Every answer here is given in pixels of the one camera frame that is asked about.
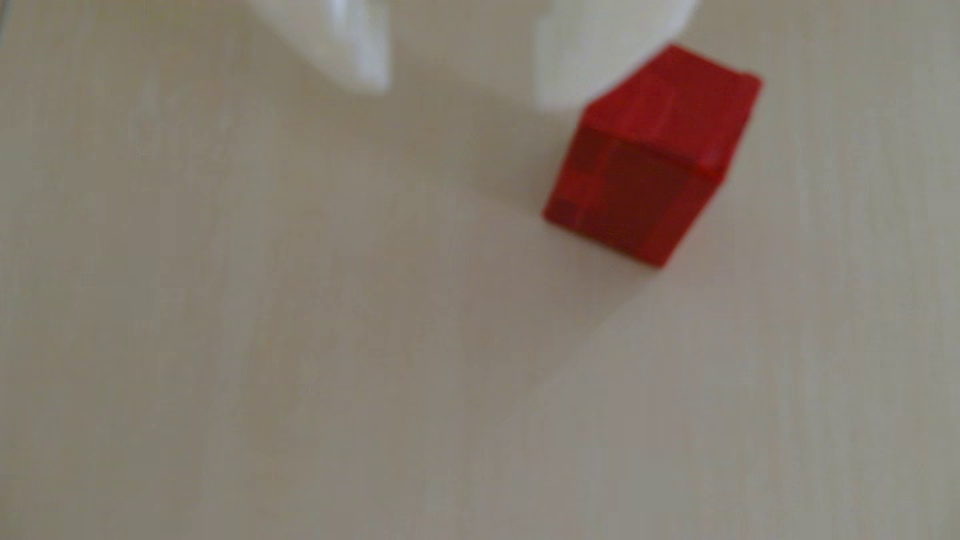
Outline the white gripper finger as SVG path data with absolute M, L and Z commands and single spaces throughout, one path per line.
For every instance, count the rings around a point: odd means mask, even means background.
M 534 24 L 534 104 L 589 104 L 659 54 L 700 1 L 552 1 Z
M 392 81 L 386 1 L 247 1 L 296 55 L 339 88 L 382 95 Z

